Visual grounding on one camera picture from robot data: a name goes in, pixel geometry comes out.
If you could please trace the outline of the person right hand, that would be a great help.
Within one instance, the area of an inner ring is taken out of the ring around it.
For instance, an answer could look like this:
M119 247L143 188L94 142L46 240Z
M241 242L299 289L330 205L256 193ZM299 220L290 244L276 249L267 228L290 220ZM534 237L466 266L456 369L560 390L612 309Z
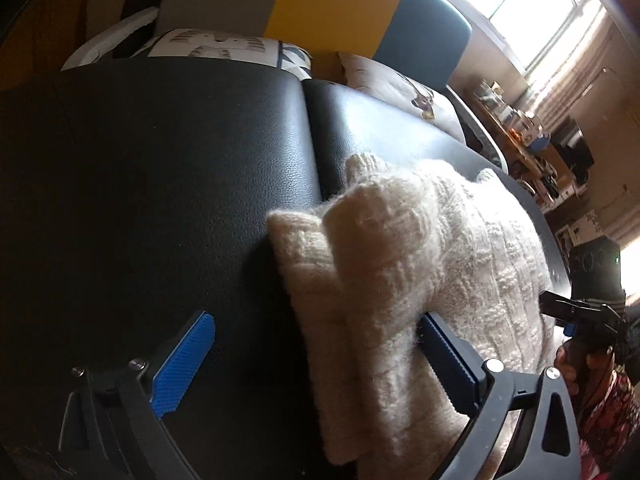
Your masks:
M614 364L611 349L582 352L580 341L569 339L556 350L553 365L560 371L572 398L580 396L587 404L600 402L608 390Z

